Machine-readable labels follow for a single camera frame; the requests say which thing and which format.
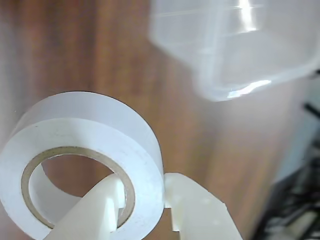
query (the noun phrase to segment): tape roll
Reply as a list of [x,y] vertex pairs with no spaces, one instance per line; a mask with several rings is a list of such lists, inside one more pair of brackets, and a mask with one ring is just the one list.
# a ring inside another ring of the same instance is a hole
[[26,234],[42,240],[79,200],[55,187],[41,165],[64,154],[95,159],[122,180],[126,203],[111,239],[140,240],[156,226],[164,209],[164,174],[152,129],[116,99],[65,92],[34,105],[0,154],[0,199]]

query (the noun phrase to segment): clear plastic container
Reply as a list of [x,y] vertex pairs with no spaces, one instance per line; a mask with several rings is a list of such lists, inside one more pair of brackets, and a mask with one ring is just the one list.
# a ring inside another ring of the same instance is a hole
[[319,0],[153,0],[150,38],[223,101],[320,66]]

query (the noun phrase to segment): wood grain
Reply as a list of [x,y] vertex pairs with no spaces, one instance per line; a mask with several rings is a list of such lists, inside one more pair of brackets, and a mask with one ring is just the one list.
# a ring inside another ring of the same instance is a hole
[[[126,103],[157,135],[165,171],[193,178],[224,201],[249,239],[306,82],[228,102],[204,100],[193,90],[190,70],[148,41],[149,8],[148,0],[1,0],[3,81],[21,113],[66,91],[92,91]],[[108,174],[88,161],[79,163],[82,174],[74,173],[73,182],[96,183]],[[75,165],[64,160],[47,172],[71,188],[65,173],[75,172]],[[170,228],[166,210],[146,239],[178,239]],[[2,208],[0,239],[28,239]]]

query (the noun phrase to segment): wooden table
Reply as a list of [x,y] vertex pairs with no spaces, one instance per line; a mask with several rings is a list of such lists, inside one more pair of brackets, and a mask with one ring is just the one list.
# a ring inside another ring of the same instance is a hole
[[[47,96],[112,96],[150,124],[165,172],[183,173],[219,197],[249,239],[298,119],[306,81],[227,102],[202,99],[190,70],[148,41],[149,8],[148,0],[1,0],[0,81],[14,106],[6,109],[12,118],[2,127],[1,143],[19,117]],[[79,161],[48,163],[46,172],[81,195],[108,170]],[[66,172],[82,176],[67,178]],[[82,184],[75,190],[74,182]],[[29,239],[2,208],[0,239]],[[178,239],[169,211],[146,239]]]

